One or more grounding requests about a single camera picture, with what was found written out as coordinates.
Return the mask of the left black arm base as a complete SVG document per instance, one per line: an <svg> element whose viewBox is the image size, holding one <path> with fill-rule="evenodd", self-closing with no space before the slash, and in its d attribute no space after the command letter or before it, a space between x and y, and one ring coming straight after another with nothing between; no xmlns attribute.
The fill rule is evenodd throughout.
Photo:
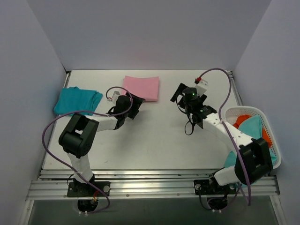
<svg viewBox="0 0 300 225"><path fill-rule="evenodd" d="M107 196L110 194L110 185L111 183L108 181L95 181L92 178L91 183L104 192ZM71 198L82 198L87 197L88 200L78 200L77 207L81 212L94 212L99 205L99 197L104 197L102 193L100 193L94 187L91 187L89 184L81 183L77 181L75 178L68 184L67 197Z"/></svg>

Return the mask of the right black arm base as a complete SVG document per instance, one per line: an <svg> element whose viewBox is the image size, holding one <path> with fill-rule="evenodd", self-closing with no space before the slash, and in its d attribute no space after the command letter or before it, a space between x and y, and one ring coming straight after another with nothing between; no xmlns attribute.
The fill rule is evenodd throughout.
<svg viewBox="0 0 300 225"><path fill-rule="evenodd" d="M220 186L212 175L206 179L194 180L193 183L195 194L205 210L222 212L229 206L228 196L237 194L234 185Z"/></svg>

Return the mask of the pink t shirt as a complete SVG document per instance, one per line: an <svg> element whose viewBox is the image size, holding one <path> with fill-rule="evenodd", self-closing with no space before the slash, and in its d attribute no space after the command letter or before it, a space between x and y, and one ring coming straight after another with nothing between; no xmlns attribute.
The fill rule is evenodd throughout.
<svg viewBox="0 0 300 225"><path fill-rule="evenodd" d="M125 76L122 87L132 95L144 98L146 102L157 102L159 92L159 77L138 78Z"/></svg>

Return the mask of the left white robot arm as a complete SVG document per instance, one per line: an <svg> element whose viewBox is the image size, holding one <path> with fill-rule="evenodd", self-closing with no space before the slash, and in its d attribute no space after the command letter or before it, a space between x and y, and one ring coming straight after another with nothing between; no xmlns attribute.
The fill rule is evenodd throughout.
<svg viewBox="0 0 300 225"><path fill-rule="evenodd" d="M59 145L67 153L71 166L76 170L74 180L78 181L78 192L83 196L94 193L94 174L90 168L88 152L96 133L106 130L117 130L125 123L126 118L134 119L144 98L130 93L118 96L107 116L85 116L80 113L72 115L59 137Z"/></svg>

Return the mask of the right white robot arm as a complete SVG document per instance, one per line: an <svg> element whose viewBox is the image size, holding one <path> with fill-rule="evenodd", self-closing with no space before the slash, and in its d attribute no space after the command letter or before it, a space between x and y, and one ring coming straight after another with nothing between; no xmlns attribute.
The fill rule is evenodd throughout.
<svg viewBox="0 0 300 225"><path fill-rule="evenodd" d="M208 182L208 188L217 194L225 185L251 185L273 170L267 142L263 138L254 138L239 131L223 120L214 108L204 105L206 90L203 85L188 87L180 83L171 102L183 109L192 127L199 126L211 132L229 149L235 151L235 165L216 171Z"/></svg>

